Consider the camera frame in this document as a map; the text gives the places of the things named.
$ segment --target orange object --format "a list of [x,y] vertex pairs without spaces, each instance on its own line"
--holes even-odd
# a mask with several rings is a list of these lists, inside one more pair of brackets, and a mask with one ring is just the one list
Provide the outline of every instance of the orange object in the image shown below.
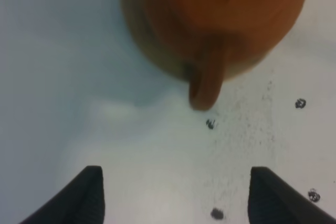
[[260,59],[292,28],[305,0],[145,0],[159,41],[196,71],[190,102],[213,106],[226,69]]

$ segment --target white floor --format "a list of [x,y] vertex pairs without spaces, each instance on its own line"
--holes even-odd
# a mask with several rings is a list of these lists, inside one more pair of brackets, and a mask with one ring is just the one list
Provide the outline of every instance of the white floor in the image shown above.
[[0,222],[87,165],[103,168],[105,223],[212,223],[213,207],[248,223],[256,165],[305,196],[315,188],[336,217],[333,3],[307,0],[271,55],[199,113],[187,84],[141,56],[119,0],[0,0]]

